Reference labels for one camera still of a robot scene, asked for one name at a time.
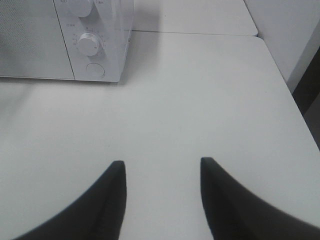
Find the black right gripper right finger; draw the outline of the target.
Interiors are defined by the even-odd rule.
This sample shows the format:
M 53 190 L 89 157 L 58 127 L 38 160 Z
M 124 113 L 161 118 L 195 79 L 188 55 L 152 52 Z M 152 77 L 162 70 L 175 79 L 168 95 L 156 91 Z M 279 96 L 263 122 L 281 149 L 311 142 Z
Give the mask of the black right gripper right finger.
M 320 229 L 262 200 L 213 158 L 200 160 L 200 192 L 215 240 L 318 240 Z

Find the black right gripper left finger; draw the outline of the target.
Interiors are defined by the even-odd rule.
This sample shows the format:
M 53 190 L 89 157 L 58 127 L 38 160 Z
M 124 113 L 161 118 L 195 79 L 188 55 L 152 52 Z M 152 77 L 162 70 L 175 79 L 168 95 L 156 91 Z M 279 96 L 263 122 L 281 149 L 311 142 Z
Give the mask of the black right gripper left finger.
M 18 239 L 117 240 L 126 202 L 126 167 L 116 160 L 78 199 Z

